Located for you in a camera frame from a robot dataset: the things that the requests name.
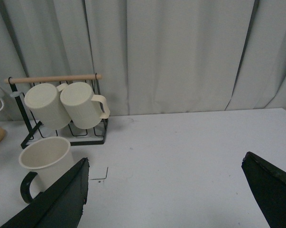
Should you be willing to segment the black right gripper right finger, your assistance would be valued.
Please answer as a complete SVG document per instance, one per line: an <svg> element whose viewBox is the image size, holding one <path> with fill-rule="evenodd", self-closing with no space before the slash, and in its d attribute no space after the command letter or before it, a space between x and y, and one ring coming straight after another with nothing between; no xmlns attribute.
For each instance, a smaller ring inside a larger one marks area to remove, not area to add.
<svg viewBox="0 0 286 228"><path fill-rule="evenodd" d="M286 172L252 152L241 167L269 226L286 228Z"/></svg>

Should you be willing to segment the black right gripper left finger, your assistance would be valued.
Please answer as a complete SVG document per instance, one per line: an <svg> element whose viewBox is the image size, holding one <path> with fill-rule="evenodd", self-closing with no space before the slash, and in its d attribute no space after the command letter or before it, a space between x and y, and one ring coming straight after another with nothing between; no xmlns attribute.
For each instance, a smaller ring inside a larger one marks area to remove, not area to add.
<svg viewBox="0 0 286 228"><path fill-rule="evenodd" d="M76 228L88 195L89 160L82 158L3 228Z"/></svg>

